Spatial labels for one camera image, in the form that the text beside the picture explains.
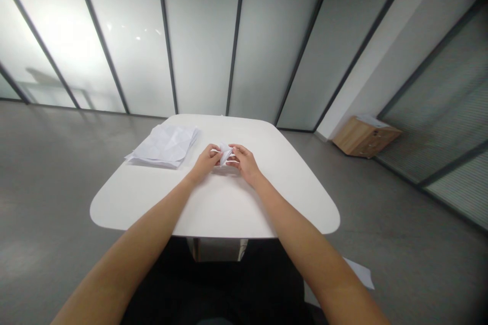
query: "person's right hand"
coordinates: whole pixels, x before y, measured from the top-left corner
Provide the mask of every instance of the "person's right hand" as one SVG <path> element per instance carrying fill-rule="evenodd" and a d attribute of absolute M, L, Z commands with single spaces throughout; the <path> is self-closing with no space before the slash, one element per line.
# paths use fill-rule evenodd
<path fill-rule="evenodd" d="M 226 165 L 233 166 L 239 169 L 244 180 L 254 187 L 256 181 L 263 177 L 263 174 L 254 160 L 254 155 L 251 151 L 247 150 L 244 146 L 237 144 L 230 144 L 232 152 L 235 156 L 228 158 Z"/>

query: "person's right arm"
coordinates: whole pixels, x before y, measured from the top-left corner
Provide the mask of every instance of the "person's right arm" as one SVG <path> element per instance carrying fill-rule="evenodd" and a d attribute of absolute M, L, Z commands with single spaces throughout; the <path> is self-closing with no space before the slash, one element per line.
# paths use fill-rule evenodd
<path fill-rule="evenodd" d="M 389 324 L 385 315 L 342 256 L 290 205 L 241 145 L 227 165 L 238 168 L 257 192 L 288 256 L 317 297 L 331 325 Z"/>

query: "person's left hand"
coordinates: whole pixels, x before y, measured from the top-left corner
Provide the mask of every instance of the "person's left hand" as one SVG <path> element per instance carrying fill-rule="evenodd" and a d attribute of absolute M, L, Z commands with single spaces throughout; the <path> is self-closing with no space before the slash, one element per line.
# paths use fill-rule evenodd
<path fill-rule="evenodd" d="M 210 144 L 205 147 L 203 152 L 198 157 L 195 166 L 187 175 L 196 184 L 200 183 L 203 178 L 205 178 L 207 174 L 212 171 L 214 166 L 220 165 L 220 158 L 222 157 L 222 153 L 212 151 L 212 149 L 220 151 L 220 148 L 214 144 Z"/>

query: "person's left arm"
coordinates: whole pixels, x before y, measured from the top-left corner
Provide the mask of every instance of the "person's left arm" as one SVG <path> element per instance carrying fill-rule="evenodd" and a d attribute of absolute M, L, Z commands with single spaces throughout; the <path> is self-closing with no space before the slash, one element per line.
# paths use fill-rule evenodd
<path fill-rule="evenodd" d="M 140 282 L 165 248 L 187 200 L 220 163 L 208 145 L 193 169 L 138 219 L 105 253 L 75 289 L 52 324 L 118 324 Z"/>

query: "forearm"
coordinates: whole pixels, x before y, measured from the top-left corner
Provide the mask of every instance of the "forearm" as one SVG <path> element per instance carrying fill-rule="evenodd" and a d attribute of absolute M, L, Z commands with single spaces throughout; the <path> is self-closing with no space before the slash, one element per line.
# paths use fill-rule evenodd
<path fill-rule="evenodd" d="M 83 279 L 53 323 L 120 323 L 170 239 L 195 184 L 184 178 L 137 220 Z"/>
<path fill-rule="evenodd" d="M 317 297 L 330 324 L 388 323 L 368 291 L 323 235 L 267 181 L 254 188 L 288 256 Z"/>

